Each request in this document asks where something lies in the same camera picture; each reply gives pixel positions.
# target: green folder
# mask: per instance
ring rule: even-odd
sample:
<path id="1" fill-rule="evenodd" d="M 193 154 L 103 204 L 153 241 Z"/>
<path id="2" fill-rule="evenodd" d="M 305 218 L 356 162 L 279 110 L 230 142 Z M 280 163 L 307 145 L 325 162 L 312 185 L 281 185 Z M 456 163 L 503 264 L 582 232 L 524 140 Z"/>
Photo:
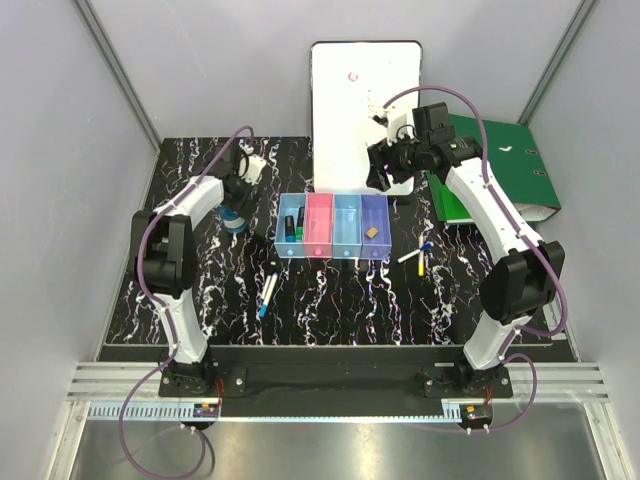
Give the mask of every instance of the green folder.
<path id="1" fill-rule="evenodd" d="M 456 136 L 471 135 L 482 143 L 475 118 L 450 115 Z M 547 169 L 529 128 L 524 125 L 485 120 L 489 141 L 491 169 L 522 217 L 527 222 L 541 222 L 560 210 L 560 202 L 553 189 Z M 473 223 L 464 208 L 438 177 L 427 174 L 436 215 L 441 222 Z"/>

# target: wall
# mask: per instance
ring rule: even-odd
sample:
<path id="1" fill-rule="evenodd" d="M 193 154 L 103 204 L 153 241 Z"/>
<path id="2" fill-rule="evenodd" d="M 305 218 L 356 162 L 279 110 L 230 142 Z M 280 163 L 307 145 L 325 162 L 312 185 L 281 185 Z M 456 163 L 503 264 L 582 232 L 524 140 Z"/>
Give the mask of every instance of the wall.
<path id="1" fill-rule="evenodd" d="M 541 232 L 566 249 L 570 323 L 581 355 L 600 364 L 636 472 L 639 15 L 635 0 L 600 2 L 532 123 L 563 205 Z"/>
<path id="2" fill-rule="evenodd" d="M 579 0 L 91 2 L 158 133 L 176 137 L 245 123 L 309 135 L 309 49 L 319 40 L 418 40 L 424 83 L 516 121 Z"/>
<path id="3" fill-rule="evenodd" d="M 0 478 L 43 478 L 153 151 L 72 2 L 0 3 Z"/>

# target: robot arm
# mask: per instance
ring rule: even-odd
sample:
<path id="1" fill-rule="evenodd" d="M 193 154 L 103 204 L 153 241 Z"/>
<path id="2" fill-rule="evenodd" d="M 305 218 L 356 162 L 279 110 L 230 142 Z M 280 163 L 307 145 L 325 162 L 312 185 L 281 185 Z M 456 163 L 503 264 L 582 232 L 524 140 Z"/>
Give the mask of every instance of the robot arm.
<path id="1" fill-rule="evenodd" d="M 388 135 L 397 132 L 397 121 L 374 119 L 386 124 Z M 487 242 L 494 268 L 480 285 L 484 311 L 454 370 L 458 387 L 471 389 L 490 381 L 513 340 L 513 330 L 528 323 L 555 295 L 544 267 L 521 237 L 529 238 L 543 252 L 557 275 L 564 250 L 558 242 L 544 243 L 499 184 L 492 182 L 517 221 L 519 231 L 514 232 L 484 184 L 480 146 L 473 137 L 455 136 L 446 104 L 414 109 L 411 126 L 417 138 L 407 133 L 410 129 L 404 129 L 402 137 L 393 143 L 385 138 L 368 148 L 367 185 L 385 191 L 391 182 L 402 183 L 417 172 L 430 171 L 458 197 Z M 489 178 L 494 179 L 490 167 Z"/>
<path id="2" fill-rule="evenodd" d="M 144 278 L 156 298 L 154 305 L 168 337 L 170 353 L 175 352 L 169 365 L 177 377 L 210 381 L 207 339 L 200 329 L 193 305 L 192 287 L 196 281 L 197 254 L 193 230 L 211 210 L 218 208 L 225 228 L 239 232 L 246 228 L 243 217 L 252 214 L 255 201 L 253 186 L 257 183 L 266 162 L 257 155 L 249 156 L 239 145 L 228 149 L 199 183 L 192 177 L 173 199 L 153 211 L 142 210 L 133 216 L 128 272 L 136 275 L 138 247 L 151 220 L 173 204 L 190 188 L 195 189 L 167 213 L 153 231 L 143 261 Z M 179 342 L 171 338 L 167 310 L 174 320 Z"/>

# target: marble pattern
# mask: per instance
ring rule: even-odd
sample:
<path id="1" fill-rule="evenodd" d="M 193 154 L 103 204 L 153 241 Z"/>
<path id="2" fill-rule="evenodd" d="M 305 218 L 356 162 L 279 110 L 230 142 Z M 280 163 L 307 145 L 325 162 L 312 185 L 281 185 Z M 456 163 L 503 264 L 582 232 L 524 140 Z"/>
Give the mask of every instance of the marble pattern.
<path id="1" fill-rule="evenodd" d="M 223 141 L 165 140 L 146 207 L 175 195 Z M 281 261 L 273 247 L 278 199 L 281 193 L 312 191 L 311 141 L 262 138 L 257 153 L 267 166 L 249 230 L 227 233 L 214 211 L 195 231 L 200 268 L 194 303 L 210 344 L 443 345 L 470 338 L 481 312 L 478 287 L 491 268 L 489 252 L 475 227 L 437 220 L 424 177 L 416 179 L 413 195 L 389 199 L 393 260 Z M 420 233 L 434 245 L 424 277 L 418 276 L 416 261 L 395 264 L 417 247 Z M 271 261 L 277 262 L 280 279 L 269 313 L 260 319 L 256 299 Z M 541 326 L 544 319 L 534 323 Z M 166 343 L 151 304 L 126 275 L 105 343 Z"/>

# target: blue bin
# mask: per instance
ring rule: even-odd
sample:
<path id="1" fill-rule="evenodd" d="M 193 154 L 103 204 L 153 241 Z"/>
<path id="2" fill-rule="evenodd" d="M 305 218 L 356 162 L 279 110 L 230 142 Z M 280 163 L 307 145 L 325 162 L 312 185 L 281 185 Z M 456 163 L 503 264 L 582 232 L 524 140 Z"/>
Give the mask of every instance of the blue bin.
<path id="1" fill-rule="evenodd" d="M 306 207 L 306 202 L 306 193 L 283 193 L 280 195 L 280 208 L 278 209 L 278 221 L 276 223 L 275 246 L 278 256 L 282 259 L 305 258 L 302 241 L 287 242 L 284 231 L 284 219 L 288 215 L 291 215 L 295 225 L 298 221 L 298 211 L 301 207 Z"/>
<path id="2" fill-rule="evenodd" d="M 370 228 L 378 234 L 367 237 Z M 362 195 L 362 252 L 363 260 L 384 260 L 391 254 L 391 223 L 389 203 L 385 195 Z"/>
<path id="3" fill-rule="evenodd" d="M 360 195 L 334 195 L 333 258 L 360 258 L 361 251 Z"/>

